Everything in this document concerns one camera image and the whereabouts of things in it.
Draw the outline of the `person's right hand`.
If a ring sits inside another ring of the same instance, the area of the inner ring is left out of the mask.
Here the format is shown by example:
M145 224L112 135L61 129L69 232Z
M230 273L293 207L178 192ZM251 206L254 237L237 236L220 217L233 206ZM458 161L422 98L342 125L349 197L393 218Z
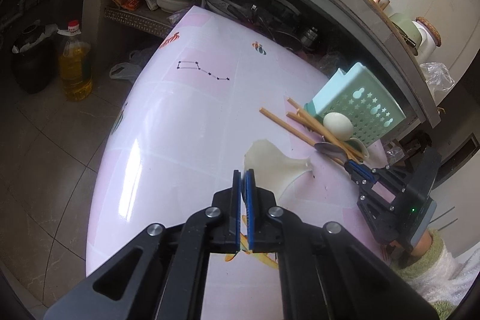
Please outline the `person's right hand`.
M428 250L430 249L433 243L433 238L431 233L426 230L422 237L419 239L416 247L413 248L410 255L413 257L422 257L424 256Z

